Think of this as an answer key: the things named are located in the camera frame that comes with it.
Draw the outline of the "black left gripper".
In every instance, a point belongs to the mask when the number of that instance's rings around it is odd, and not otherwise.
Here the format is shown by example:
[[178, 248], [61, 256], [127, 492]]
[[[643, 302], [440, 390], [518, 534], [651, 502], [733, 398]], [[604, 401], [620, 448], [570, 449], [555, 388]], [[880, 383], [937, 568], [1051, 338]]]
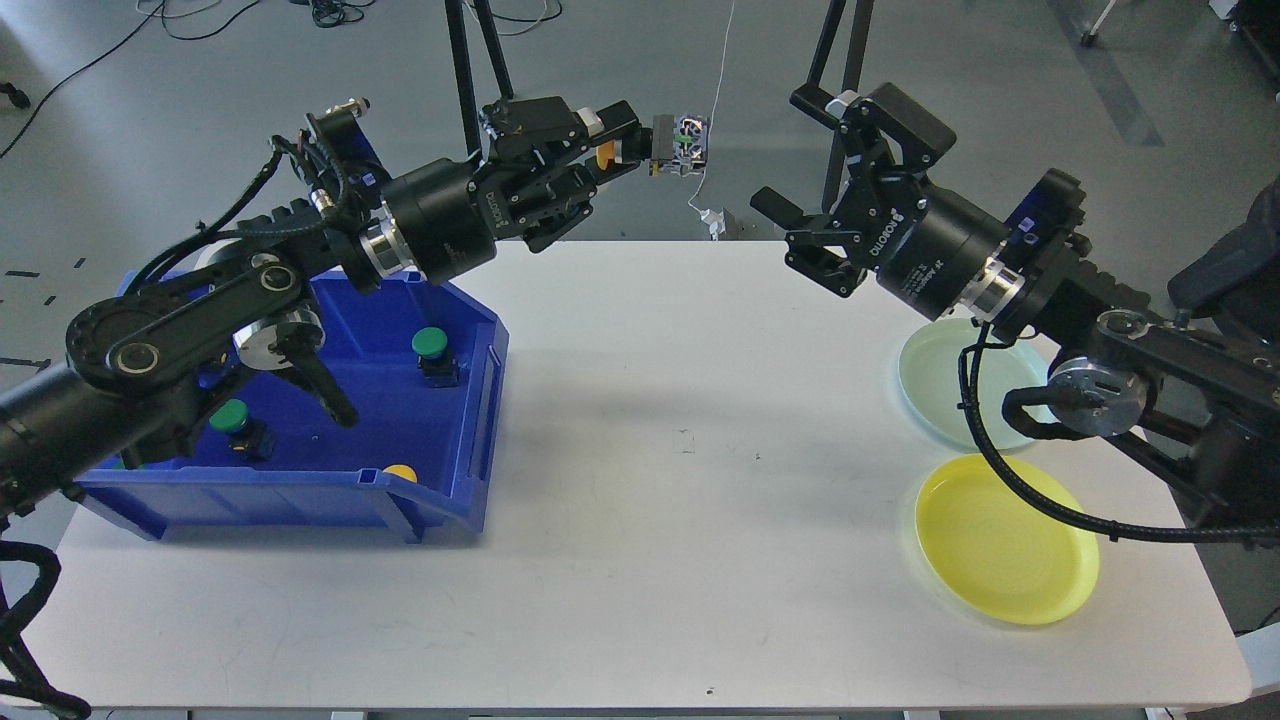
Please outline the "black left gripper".
[[[499, 99], [480, 111], [488, 161], [539, 161], [614, 145], [641, 156], [641, 122], [626, 101], [573, 110], [562, 97]], [[443, 284], [497, 255], [504, 240], [549, 249], [593, 214], [602, 186], [639, 165], [552, 168], [439, 159], [381, 187], [380, 273], [413, 268]]]

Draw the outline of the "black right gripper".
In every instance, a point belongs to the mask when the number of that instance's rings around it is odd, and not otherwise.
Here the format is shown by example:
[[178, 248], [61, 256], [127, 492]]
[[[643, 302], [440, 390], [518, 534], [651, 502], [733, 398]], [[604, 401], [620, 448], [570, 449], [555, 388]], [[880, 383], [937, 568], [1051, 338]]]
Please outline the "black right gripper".
[[892, 83], [833, 96], [806, 82], [790, 102], [833, 133], [838, 159], [822, 199], [850, 179], [829, 213], [806, 214], [772, 187], [751, 196], [783, 231], [786, 265], [842, 299], [872, 273], [925, 319], [943, 315], [1009, 237], [1002, 220], [928, 178], [955, 132]]

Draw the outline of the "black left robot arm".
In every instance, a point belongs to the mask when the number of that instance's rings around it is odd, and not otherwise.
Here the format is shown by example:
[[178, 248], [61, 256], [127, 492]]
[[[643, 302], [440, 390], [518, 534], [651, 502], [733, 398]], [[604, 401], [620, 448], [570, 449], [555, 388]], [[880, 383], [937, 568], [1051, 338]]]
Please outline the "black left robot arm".
[[358, 411], [320, 357], [314, 277], [338, 266], [371, 293], [408, 268], [453, 281], [492, 261], [500, 241], [540, 252], [591, 215], [603, 184], [652, 158], [655, 131], [626, 101], [462, 109], [466, 159], [396, 178], [360, 128], [366, 99], [273, 137], [227, 213], [82, 310], [63, 361], [3, 395], [3, 520], [51, 495], [82, 498], [79, 478], [109, 457], [136, 469], [192, 454], [261, 373], [353, 427]]

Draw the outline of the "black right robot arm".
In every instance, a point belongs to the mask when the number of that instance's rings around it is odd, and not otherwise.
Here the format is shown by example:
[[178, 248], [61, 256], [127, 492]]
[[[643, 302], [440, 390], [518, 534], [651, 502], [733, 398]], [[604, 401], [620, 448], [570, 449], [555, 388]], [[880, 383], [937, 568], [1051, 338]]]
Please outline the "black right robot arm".
[[[791, 104], [835, 136], [847, 183], [806, 214], [769, 187], [751, 206], [783, 229], [786, 263], [847, 297], [873, 273], [934, 320], [969, 310], [978, 340], [957, 355], [959, 409], [980, 455], [1037, 511], [1112, 539], [1277, 543], [1277, 350], [1165, 319], [1149, 297], [1102, 272], [1078, 232], [1085, 193], [1048, 169], [1006, 220], [932, 182], [956, 136], [895, 85], [867, 95], [808, 82]], [[979, 416], [984, 351], [1025, 329], [1059, 354], [1042, 386], [1009, 391], [1005, 421], [1033, 439], [1098, 437], [1190, 506], [1190, 527], [1142, 527], [1068, 509], [1002, 460]]]

